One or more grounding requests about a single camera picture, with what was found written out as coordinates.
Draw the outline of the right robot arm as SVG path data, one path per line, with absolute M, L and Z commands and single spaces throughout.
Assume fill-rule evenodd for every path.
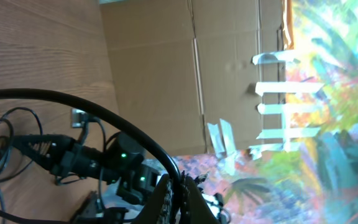
M 142 162 L 145 149 L 125 133 L 116 133 L 101 152 L 61 135 L 22 135 L 12 145 L 56 177 L 77 175 L 118 183 L 116 194 L 133 205 L 145 205 L 158 182 L 159 171 Z

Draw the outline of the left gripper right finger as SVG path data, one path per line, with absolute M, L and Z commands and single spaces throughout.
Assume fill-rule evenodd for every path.
M 219 224 L 195 181 L 186 175 L 181 186 L 183 200 L 180 207 L 180 224 Z

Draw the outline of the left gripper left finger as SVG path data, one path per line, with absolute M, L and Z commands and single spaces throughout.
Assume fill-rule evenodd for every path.
M 168 174 L 159 180 L 152 196 L 132 224 L 169 224 L 172 220 L 173 187 Z

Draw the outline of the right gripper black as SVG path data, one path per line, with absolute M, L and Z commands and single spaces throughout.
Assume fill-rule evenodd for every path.
M 75 139 L 61 134 L 15 136 L 12 145 L 35 162 L 50 159 L 49 173 L 57 177 L 68 177 L 70 173 L 80 175 L 75 168 L 83 152 L 83 146 L 74 144 Z

